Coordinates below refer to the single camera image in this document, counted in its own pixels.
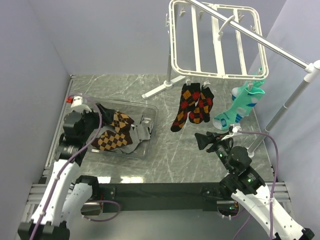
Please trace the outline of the red black argyle sock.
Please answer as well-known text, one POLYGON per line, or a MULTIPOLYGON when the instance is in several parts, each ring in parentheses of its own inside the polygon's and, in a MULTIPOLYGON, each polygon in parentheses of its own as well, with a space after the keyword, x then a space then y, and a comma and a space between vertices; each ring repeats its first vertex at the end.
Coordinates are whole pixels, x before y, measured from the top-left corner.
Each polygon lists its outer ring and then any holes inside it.
POLYGON ((200 98, 200 93, 200 83, 185 83, 182 86, 178 112, 170 128, 172 132, 179 132, 184 127, 188 113, 196 108, 196 102, 200 98))
POLYGON ((213 108, 214 94, 209 87, 201 87, 200 97, 197 105, 189 114, 189 121, 193 124, 210 121, 210 111, 213 108))

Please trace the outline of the teal patterned sock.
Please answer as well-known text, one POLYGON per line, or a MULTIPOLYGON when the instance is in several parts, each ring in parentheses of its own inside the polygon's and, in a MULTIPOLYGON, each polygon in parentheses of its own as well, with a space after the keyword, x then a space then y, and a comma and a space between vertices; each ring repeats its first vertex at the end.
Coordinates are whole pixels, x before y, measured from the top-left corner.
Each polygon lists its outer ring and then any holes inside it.
POLYGON ((244 117, 250 114, 264 95, 265 91, 253 84, 245 83, 241 87, 233 88, 231 107, 213 118, 213 126, 224 131, 229 129, 229 125, 240 123, 244 117))
POLYGON ((235 122, 239 123, 244 117, 247 117, 253 107, 264 96, 265 92, 261 86, 265 80, 246 81, 242 86, 235 87, 231 91, 232 105, 231 113, 235 116, 235 122))

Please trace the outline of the white clip sock hanger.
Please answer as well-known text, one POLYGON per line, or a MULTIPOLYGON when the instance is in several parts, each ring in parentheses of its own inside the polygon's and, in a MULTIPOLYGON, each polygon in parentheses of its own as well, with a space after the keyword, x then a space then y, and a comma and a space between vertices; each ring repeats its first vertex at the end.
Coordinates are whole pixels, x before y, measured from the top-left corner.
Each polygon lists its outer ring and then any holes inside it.
POLYGON ((200 56, 200 44, 199 44, 199 33, 198 33, 198 22, 204 14, 204 10, 200 7, 189 3, 186 0, 171 0, 168 5, 168 14, 166 16, 166 25, 169 27, 169 39, 170 39, 170 66, 172 69, 182 75, 190 77, 206 77, 215 79, 227 79, 227 80, 264 80, 269 75, 269 67, 267 63, 267 55, 265 47, 258 43, 258 56, 260 59, 260 70, 254 74, 249 74, 247 71, 245 61, 245 51, 243 46, 242 34, 239 30, 235 31, 235 45, 237 47, 237 56, 239 57, 240 73, 228 73, 226 70, 227 64, 225 63, 223 56, 222 41, 225 39, 224 29, 228 24, 235 22, 239 24, 243 18, 243 13, 249 13, 252 16, 253 26, 251 27, 250 33, 258 34, 262 36, 262 28, 259 13, 252 7, 249 6, 238 6, 238 5, 225 5, 217 3, 207 3, 204 5, 210 10, 219 11, 227 10, 231 11, 231 16, 227 17, 226 20, 219 20, 216 16, 211 15, 211 32, 212 32, 212 45, 213 53, 216 62, 216 71, 210 72, 202 70, 201 67, 201 56, 200 56), (190 6, 191 13, 191 33, 193 39, 193 50, 194 50, 194 70, 183 69, 178 65, 178 40, 177 40, 177 24, 176 16, 183 16, 187 5, 190 6))

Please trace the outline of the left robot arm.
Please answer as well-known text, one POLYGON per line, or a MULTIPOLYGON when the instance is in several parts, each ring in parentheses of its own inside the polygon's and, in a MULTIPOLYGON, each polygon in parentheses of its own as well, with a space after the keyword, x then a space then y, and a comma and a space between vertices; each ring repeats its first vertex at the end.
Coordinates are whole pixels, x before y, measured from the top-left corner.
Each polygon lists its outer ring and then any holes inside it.
POLYGON ((64 118, 63 132, 55 151, 53 170, 42 199, 29 222, 21 222, 17 233, 22 240, 68 240, 73 219, 81 214, 86 202, 103 204, 103 194, 96 176, 78 173, 88 146, 93 142, 92 133, 110 124, 114 110, 96 104, 93 110, 87 104, 72 111, 64 118))

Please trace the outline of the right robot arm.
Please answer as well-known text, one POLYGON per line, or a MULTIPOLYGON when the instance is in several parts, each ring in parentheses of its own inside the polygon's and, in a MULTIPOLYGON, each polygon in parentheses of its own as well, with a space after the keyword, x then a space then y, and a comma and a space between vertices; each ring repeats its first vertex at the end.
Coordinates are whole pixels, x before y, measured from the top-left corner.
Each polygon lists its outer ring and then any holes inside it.
POLYGON ((215 153, 227 175, 215 190, 206 190, 208 197, 238 202, 265 230, 271 240, 311 240, 313 231, 297 223, 274 198, 274 188, 251 167, 247 149, 234 146, 227 133, 195 133, 199 150, 215 153))

